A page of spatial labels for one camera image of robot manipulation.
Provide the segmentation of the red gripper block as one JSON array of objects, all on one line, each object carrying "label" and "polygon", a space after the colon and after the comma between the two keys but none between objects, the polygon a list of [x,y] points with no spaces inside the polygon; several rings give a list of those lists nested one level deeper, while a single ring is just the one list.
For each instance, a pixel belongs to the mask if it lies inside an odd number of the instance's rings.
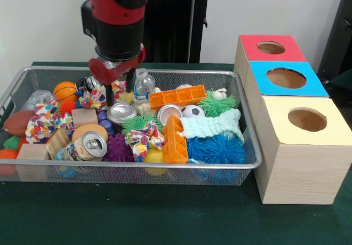
[{"label": "red gripper block", "polygon": [[103,57],[92,58],[89,60],[89,69],[92,75],[100,82],[106,84],[106,104],[112,106],[114,104],[114,93],[111,83],[126,73],[126,92],[131,93],[134,89],[134,73],[135,68],[145,60],[146,50],[143,44],[140,45],[140,52],[137,56],[123,60],[112,62]]}]

